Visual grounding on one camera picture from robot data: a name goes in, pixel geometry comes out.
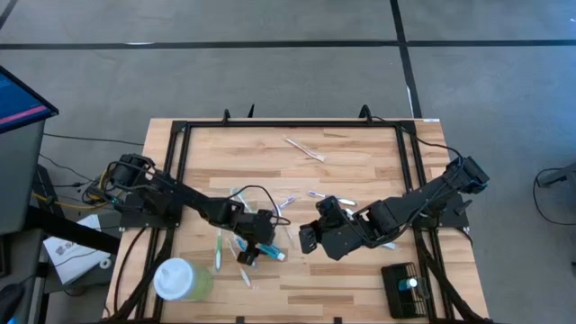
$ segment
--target wooden tabletop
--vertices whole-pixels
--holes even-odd
[[[166,157],[171,123],[170,119],[153,119],[148,128],[143,155],[152,158],[160,169]],[[415,123],[423,140],[445,143],[439,122],[415,120]],[[284,135],[325,155],[325,162],[321,163],[292,147],[284,141]],[[413,167],[408,136],[405,140]],[[441,175],[449,162],[447,152],[424,145],[420,146],[420,151],[427,179]],[[172,175],[175,174],[176,163],[172,170]],[[413,169],[412,179],[414,186],[418,187],[415,174]],[[237,316],[246,317],[246,322],[332,322],[334,317],[342,317],[344,322],[398,322],[388,311],[380,269],[402,262],[414,262],[418,267],[410,230],[395,241],[396,250],[361,247],[340,261],[329,259],[320,246],[313,253],[304,255],[298,241],[300,225],[319,217],[314,207],[318,199],[309,197],[309,190],[355,200],[359,202],[358,208],[388,196],[404,194],[394,130],[194,129],[184,183],[210,196],[225,196],[231,187],[243,185],[266,187],[277,203],[295,196],[296,201],[283,211],[283,216],[292,221],[288,230],[293,234],[296,246],[291,247],[284,230],[278,229],[274,243],[286,254],[286,259],[279,262],[260,256],[257,270],[245,266],[256,287],[249,289],[241,279],[238,265],[225,241],[222,269],[219,274],[212,271],[218,230],[202,220],[196,211],[184,208],[181,226],[175,233],[172,256],[206,266],[213,272],[214,289],[206,302],[165,302],[162,322],[233,322]],[[271,203],[259,190],[250,189],[245,193],[252,206],[272,209]],[[137,232],[138,229],[131,229],[123,234],[118,260],[124,259],[126,249]],[[149,233],[147,229],[140,237],[127,261],[121,279],[119,305],[142,276]],[[228,233],[225,232],[223,237],[227,238]],[[487,317],[470,242],[452,229],[441,229],[439,237],[448,278],[472,309]],[[119,267],[120,262],[114,269],[106,301],[110,310],[113,309]],[[438,315],[443,317],[435,281],[432,286]],[[152,313],[154,298],[151,287],[147,316]]]

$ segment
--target white paper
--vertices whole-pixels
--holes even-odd
[[[101,231],[98,215],[92,214],[86,216],[77,223]],[[96,251],[90,255],[82,256],[95,250],[62,238],[47,238],[44,240],[44,247],[48,251],[53,265],[56,266],[56,272],[58,273],[62,284],[73,282],[78,277],[88,272],[88,270],[98,265],[101,260],[110,256],[110,253],[103,251]],[[69,261],[65,264],[59,265],[66,260]]]

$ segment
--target computer monitor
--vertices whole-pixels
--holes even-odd
[[[58,113],[56,107],[0,66],[0,134]]]

